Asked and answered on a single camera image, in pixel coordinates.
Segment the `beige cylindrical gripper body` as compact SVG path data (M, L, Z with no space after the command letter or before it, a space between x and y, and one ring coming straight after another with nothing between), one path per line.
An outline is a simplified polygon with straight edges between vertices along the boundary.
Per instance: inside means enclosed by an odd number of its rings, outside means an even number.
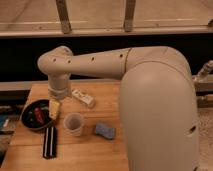
M63 100L70 95L70 75L50 75L48 77L49 95L57 100Z

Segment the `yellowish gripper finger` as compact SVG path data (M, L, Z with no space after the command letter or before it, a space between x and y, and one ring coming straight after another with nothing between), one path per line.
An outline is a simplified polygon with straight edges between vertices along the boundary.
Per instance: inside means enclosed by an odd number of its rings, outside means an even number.
M58 100L50 99L49 100L49 117L53 120L56 120L58 114L60 113L61 103Z

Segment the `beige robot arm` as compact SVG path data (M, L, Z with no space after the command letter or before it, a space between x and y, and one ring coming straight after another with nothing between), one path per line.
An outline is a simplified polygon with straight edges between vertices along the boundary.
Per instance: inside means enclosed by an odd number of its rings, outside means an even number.
M120 81L119 114L129 171L199 171L199 129L190 66L168 46L130 47L74 55L66 46L37 62L49 93L63 99L69 77Z

